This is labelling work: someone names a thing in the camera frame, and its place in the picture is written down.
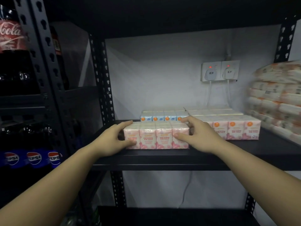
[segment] stacked tissue packages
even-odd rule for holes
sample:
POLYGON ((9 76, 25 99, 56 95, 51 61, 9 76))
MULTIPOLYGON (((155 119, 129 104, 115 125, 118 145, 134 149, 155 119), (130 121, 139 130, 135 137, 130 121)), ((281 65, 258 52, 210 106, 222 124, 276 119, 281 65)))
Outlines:
POLYGON ((301 145, 301 61, 259 68, 249 90, 247 113, 262 127, 301 145))
POLYGON ((140 121, 180 121, 187 116, 184 107, 150 108, 142 111, 140 121))
POLYGON ((225 140, 258 140, 261 121, 248 115, 194 116, 207 122, 225 140))
POLYGON ((158 121, 133 122, 123 130, 126 140, 136 140, 137 144, 128 149, 187 149, 189 145, 173 137, 175 133, 189 135, 185 123, 158 121))

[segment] right hand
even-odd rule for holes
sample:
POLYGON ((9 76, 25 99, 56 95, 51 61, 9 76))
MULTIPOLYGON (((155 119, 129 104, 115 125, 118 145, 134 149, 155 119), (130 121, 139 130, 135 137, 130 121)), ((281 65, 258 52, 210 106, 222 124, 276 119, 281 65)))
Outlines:
POLYGON ((206 122, 194 117, 185 117, 181 121, 188 121, 190 128, 194 127, 194 133, 192 136, 183 133, 175 133, 174 137, 190 144, 198 151, 215 154, 216 151, 226 143, 226 141, 206 122))

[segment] plug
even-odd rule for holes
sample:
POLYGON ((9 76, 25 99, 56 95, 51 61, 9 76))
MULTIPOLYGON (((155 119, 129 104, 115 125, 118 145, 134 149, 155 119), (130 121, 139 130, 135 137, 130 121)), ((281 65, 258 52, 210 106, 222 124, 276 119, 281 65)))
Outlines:
POLYGON ((233 79, 235 75, 235 69, 226 68, 223 72, 223 79, 233 79))
POLYGON ((205 79, 207 81, 213 81, 216 78, 216 70, 215 69, 209 69, 205 73, 205 79))

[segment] pepsi label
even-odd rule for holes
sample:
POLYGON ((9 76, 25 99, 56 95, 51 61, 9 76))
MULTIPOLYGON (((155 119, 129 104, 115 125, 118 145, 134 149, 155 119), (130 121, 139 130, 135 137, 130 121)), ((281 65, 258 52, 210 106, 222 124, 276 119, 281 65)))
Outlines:
POLYGON ((60 156, 62 157, 62 154, 59 154, 58 152, 49 152, 48 158, 50 160, 52 168, 58 167, 61 163, 60 156))
POLYGON ((48 152, 44 149, 36 149, 34 152, 27 152, 27 158, 33 168, 41 168, 49 164, 48 152))
POLYGON ((24 167, 28 164, 25 150, 12 150, 13 152, 5 152, 7 163, 12 169, 24 167))

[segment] left hand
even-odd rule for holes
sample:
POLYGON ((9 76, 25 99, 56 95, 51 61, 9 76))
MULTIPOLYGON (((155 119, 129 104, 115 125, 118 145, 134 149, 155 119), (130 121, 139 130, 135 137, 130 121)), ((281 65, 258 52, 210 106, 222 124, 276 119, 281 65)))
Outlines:
POLYGON ((134 140, 118 140, 118 133, 132 123, 133 121, 125 121, 112 125, 89 145, 99 157, 112 156, 123 148, 134 146, 134 140))

